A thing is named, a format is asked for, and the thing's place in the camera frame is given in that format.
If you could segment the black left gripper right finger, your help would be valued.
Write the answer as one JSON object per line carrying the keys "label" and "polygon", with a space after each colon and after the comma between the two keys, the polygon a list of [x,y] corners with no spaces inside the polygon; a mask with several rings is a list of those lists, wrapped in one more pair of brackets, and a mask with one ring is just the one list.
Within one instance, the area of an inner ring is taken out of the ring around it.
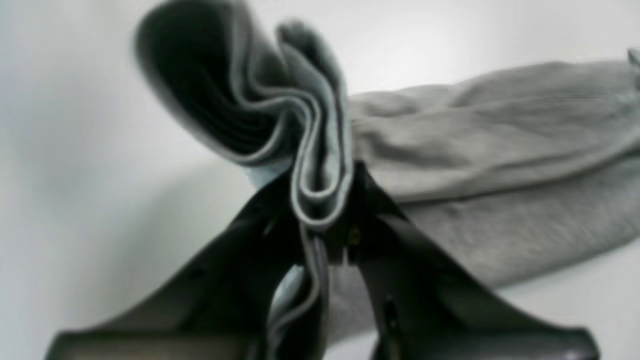
{"label": "black left gripper right finger", "polygon": [[375,318],[373,360],[596,360],[583,327],[530,315],[480,283],[354,168],[347,259]]}

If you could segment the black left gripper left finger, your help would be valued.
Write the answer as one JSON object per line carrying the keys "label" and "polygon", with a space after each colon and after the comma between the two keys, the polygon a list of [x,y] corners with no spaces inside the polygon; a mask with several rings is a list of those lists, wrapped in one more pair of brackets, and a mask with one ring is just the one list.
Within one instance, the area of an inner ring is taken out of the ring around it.
{"label": "black left gripper left finger", "polygon": [[59,333],[46,359],[266,360],[272,301],[303,259],[282,175],[160,289],[105,323]]}

